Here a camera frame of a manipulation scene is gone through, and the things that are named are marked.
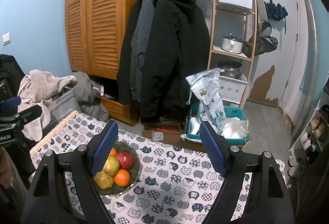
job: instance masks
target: steel pot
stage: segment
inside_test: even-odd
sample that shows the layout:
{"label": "steel pot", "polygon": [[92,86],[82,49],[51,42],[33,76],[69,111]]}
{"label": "steel pot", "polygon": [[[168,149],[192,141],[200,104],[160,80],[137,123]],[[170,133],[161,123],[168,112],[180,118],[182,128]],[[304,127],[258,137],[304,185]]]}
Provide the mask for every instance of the steel pot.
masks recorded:
{"label": "steel pot", "polygon": [[243,40],[237,37],[230,36],[223,37],[222,48],[223,50],[231,53],[241,53],[243,47]]}
{"label": "steel pot", "polygon": [[241,75],[242,64],[238,62],[218,63],[220,75],[229,78],[238,78]]}

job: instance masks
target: pot lid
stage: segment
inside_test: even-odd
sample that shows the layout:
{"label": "pot lid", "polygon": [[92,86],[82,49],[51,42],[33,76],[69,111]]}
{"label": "pot lid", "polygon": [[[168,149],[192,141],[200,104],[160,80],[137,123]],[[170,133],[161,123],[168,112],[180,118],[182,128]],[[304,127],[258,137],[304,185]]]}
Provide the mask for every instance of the pot lid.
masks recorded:
{"label": "pot lid", "polygon": [[243,40],[241,38],[233,37],[232,34],[230,34],[229,36],[224,36],[223,38],[224,39],[228,39],[228,40],[232,40],[232,41],[237,41],[237,42],[243,43]]}
{"label": "pot lid", "polygon": [[242,67],[242,64],[239,62],[235,61],[230,61],[230,62],[219,62],[218,63],[219,68],[227,68],[227,69],[237,69]]}

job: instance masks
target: fruit bowl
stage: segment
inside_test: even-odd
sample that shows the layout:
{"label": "fruit bowl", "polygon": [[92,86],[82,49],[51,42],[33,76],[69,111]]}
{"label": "fruit bowl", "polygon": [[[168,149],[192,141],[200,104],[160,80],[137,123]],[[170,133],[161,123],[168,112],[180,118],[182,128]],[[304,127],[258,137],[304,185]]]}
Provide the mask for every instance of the fruit bowl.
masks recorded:
{"label": "fruit bowl", "polygon": [[116,141],[114,143],[113,146],[117,152],[121,152],[121,151],[125,151],[128,152],[132,155],[132,157],[134,158],[134,165],[131,169],[128,170],[129,174],[130,174],[130,182],[127,186],[125,187],[121,187],[118,186],[117,184],[114,184],[112,188],[107,189],[107,190],[103,190],[100,187],[98,187],[98,185],[95,183],[96,188],[98,190],[98,193],[100,195],[117,195],[119,193],[122,193],[128,189],[130,189],[132,186],[134,186],[134,183],[136,181],[136,178],[139,174],[140,171],[140,161],[138,159],[138,155],[136,153],[136,151],[134,149],[132,149],[128,144],[126,144],[123,141]]}

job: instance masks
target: wooden wardrobe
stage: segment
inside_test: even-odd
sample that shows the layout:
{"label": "wooden wardrobe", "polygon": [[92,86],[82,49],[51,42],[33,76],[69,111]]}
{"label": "wooden wardrobe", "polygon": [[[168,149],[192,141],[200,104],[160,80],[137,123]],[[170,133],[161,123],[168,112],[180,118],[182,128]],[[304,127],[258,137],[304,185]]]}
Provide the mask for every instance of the wooden wardrobe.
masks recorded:
{"label": "wooden wardrobe", "polygon": [[[116,80],[131,8],[136,0],[65,0],[67,51],[73,71]],[[110,116],[134,125],[137,111],[102,97]]]}

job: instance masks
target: red apple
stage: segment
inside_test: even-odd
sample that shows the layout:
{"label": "red apple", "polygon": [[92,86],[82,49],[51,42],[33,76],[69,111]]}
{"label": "red apple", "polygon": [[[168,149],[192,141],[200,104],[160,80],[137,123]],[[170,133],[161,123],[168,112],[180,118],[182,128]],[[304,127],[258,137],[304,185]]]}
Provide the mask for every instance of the red apple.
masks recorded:
{"label": "red apple", "polygon": [[134,165],[134,158],[128,152],[122,151],[116,154],[116,158],[119,160],[121,168],[129,170]]}

